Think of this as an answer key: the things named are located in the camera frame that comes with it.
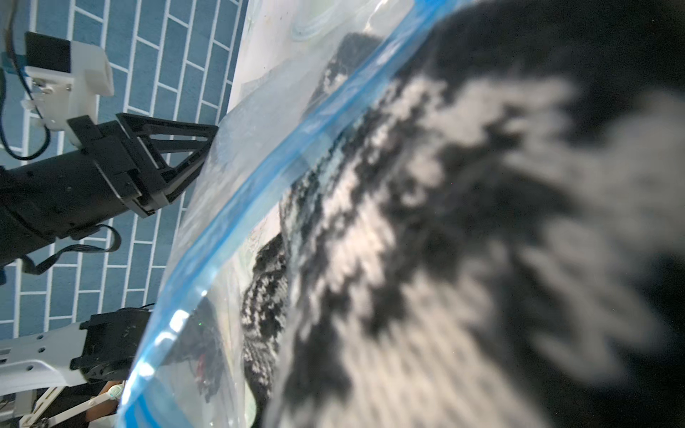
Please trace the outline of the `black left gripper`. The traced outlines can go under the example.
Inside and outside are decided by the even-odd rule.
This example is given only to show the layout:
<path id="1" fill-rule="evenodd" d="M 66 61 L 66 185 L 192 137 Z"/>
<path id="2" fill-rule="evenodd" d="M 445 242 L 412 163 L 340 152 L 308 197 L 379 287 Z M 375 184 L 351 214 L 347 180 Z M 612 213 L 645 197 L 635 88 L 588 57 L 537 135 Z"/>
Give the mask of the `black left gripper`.
<path id="1" fill-rule="evenodd" d="M 219 128 L 119 113 L 70 119 L 82 148 L 1 170 L 1 264 L 125 212 L 154 214 L 199 176 Z"/>

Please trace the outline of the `clear plastic vacuum bag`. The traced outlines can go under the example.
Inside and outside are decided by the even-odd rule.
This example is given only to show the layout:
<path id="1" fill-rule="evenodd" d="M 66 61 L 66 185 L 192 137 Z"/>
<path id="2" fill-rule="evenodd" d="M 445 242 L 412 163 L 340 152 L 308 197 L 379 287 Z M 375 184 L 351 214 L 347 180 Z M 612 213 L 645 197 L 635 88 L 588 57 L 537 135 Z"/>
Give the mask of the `clear plastic vacuum bag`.
<path id="1" fill-rule="evenodd" d="M 242 292 L 278 202 L 454 1 L 252 1 L 227 115 L 122 396 L 121 427 L 246 427 Z"/>

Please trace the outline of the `black white houndstooth scarf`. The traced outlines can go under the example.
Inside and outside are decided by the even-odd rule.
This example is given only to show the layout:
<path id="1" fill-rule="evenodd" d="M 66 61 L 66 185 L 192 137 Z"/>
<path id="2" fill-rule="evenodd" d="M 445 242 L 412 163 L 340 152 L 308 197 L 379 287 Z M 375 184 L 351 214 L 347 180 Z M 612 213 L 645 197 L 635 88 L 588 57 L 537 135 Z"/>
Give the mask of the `black white houndstooth scarf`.
<path id="1" fill-rule="evenodd" d="M 683 2 L 451 11 L 279 214 L 255 426 L 683 426 Z"/>

